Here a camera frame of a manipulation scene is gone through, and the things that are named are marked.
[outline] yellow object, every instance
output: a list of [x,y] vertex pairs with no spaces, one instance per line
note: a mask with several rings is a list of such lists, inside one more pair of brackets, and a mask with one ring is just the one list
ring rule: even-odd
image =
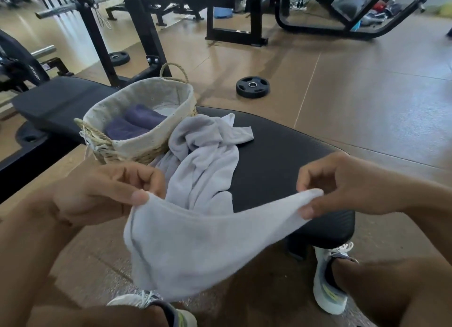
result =
[[438,15],[452,19],[452,2],[443,4],[438,11]]

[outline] white towel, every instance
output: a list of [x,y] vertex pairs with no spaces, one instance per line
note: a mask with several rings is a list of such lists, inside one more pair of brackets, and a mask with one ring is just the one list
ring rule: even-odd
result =
[[210,288],[306,223],[296,210],[322,195],[310,190],[234,214],[226,190],[239,161],[235,145],[253,134],[233,123],[234,114],[185,118],[169,139],[170,151],[152,163],[165,173],[166,199],[150,194],[124,229],[140,289],[172,301]]

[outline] hand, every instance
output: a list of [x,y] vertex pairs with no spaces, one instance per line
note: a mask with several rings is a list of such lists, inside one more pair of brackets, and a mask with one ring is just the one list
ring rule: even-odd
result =
[[325,195],[299,211],[304,219],[338,210],[365,214],[401,211],[410,204],[410,184],[415,181],[346,153],[332,153],[300,169],[297,190],[320,188]]
[[165,198],[165,176],[135,162],[77,168],[57,182],[53,202],[58,218],[75,226],[95,225],[130,213],[132,205],[148,201],[149,191]]

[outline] basket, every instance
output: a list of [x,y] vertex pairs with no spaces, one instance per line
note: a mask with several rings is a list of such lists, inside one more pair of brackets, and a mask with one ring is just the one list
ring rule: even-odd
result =
[[[168,65],[177,66],[185,80],[162,77]],[[144,104],[166,115],[154,129],[127,140],[111,140],[102,131],[116,116],[134,104]],[[161,67],[160,77],[147,78],[106,97],[91,107],[82,119],[74,119],[85,139],[103,164],[114,161],[137,161],[148,165],[155,157],[168,151],[168,139],[176,126],[187,116],[196,115],[196,98],[187,73],[175,63]]]

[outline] person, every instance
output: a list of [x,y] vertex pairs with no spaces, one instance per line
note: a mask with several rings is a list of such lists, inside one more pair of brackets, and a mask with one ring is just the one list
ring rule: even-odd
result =
[[[195,327],[193,315],[172,308],[153,293],[123,295],[106,307],[33,307],[59,252],[82,226],[127,215],[132,205],[148,200],[145,191],[165,196],[164,175],[152,167],[86,163],[32,193],[0,223],[2,325]],[[300,169],[297,190],[314,187],[322,188],[325,195],[300,208],[303,218],[342,209],[379,215],[404,212],[443,255],[359,264],[347,254],[351,244],[316,249],[314,294],[319,306],[340,313],[349,295],[379,326],[450,325],[452,189],[345,153],[333,153]]]

